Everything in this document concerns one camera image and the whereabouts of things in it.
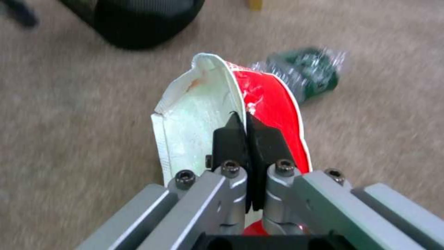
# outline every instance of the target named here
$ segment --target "black object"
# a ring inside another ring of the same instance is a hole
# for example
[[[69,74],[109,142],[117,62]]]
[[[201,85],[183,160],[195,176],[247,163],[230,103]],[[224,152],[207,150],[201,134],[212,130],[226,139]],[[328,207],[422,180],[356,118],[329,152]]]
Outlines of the black object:
[[[23,28],[33,28],[38,24],[37,17],[24,3],[17,0],[0,0],[7,8],[8,15]]]
[[[109,43],[125,49],[156,46],[183,30],[204,0],[60,0]]]
[[[280,159],[293,161],[287,143],[279,129],[268,127],[247,113],[248,148],[254,166],[251,178],[253,210],[264,208],[267,169]]]
[[[247,113],[247,134],[236,112],[233,112],[223,128],[213,133],[211,171],[224,161],[233,160],[248,174],[246,212],[253,204],[253,210],[264,207],[267,169],[280,159],[294,161],[287,143],[279,129],[268,127]]]
[[[225,127],[216,129],[213,132],[213,152],[212,156],[206,156],[206,160],[211,159],[211,171],[216,170],[227,160],[236,161],[248,174],[247,194],[245,200],[245,213],[250,210],[251,194],[253,193],[253,183],[250,176],[253,169],[250,164],[248,147],[244,126],[238,113],[233,112]]]
[[[348,250],[355,249],[340,235],[205,235],[193,250]]]

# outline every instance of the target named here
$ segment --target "black chair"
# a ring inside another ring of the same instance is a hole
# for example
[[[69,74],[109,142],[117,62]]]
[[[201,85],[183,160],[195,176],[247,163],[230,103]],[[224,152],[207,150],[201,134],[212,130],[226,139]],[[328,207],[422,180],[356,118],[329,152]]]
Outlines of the black chair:
[[[60,0],[109,43],[125,49],[156,46],[183,30],[204,0]]]

